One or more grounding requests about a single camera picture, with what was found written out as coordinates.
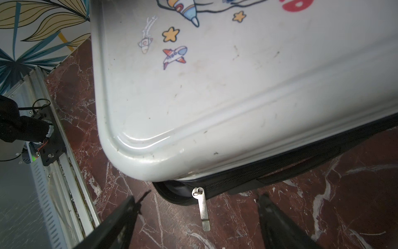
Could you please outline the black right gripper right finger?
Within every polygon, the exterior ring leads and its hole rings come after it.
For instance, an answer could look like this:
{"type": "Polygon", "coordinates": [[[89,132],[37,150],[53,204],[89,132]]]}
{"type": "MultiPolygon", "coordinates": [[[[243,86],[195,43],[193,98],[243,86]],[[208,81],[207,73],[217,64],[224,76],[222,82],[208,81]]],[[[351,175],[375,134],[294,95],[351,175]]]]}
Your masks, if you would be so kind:
{"type": "Polygon", "coordinates": [[[264,246],[267,249],[320,249],[268,195],[258,199],[258,213],[264,246]]]}

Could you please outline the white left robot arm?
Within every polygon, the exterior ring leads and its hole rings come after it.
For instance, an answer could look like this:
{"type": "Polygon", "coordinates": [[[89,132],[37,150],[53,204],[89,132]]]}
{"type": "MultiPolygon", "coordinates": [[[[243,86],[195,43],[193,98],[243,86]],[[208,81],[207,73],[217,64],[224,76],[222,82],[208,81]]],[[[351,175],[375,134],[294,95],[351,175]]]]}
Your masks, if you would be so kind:
{"type": "Polygon", "coordinates": [[[39,143],[50,138],[54,130],[50,122],[21,116],[17,103],[1,96],[1,140],[4,142],[21,140],[39,143]]]}

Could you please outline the silver zipper pull tab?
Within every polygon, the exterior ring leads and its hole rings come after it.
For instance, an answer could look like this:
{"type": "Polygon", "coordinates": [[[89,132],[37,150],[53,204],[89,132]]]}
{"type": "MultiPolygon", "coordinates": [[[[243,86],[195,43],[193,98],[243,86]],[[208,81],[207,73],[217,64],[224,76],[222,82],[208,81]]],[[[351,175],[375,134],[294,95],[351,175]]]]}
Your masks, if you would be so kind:
{"type": "Polygon", "coordinates": [[[192,191],[192,197],[198,201],[203,230],[209,232],[211,230],[211,226],[206,205],[205,190],[202,187],[194,188],[192,191]]]}

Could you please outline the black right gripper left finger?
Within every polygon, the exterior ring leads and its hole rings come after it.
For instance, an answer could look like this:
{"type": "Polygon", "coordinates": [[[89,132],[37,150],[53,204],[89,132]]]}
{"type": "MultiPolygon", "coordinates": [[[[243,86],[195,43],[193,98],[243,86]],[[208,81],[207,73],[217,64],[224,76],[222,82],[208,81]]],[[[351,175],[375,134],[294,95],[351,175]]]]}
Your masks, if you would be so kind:
{"type": "Polygon", "coordinates": [[[137,218],[134,197],[127,197],[76,249],[127,249],[137,218]]]}

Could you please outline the silver space-print hard suitcase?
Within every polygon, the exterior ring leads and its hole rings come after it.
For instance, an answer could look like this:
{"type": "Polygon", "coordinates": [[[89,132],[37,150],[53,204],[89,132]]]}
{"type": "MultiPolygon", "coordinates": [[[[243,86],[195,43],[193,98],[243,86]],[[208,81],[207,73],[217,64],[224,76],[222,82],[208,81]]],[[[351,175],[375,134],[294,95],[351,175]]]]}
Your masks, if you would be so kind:
{"type": "Polygon", "coordinates": [[[98,134],[197,204],[300,175],[398,124],[397,1],[91,1],[98,134]]]}

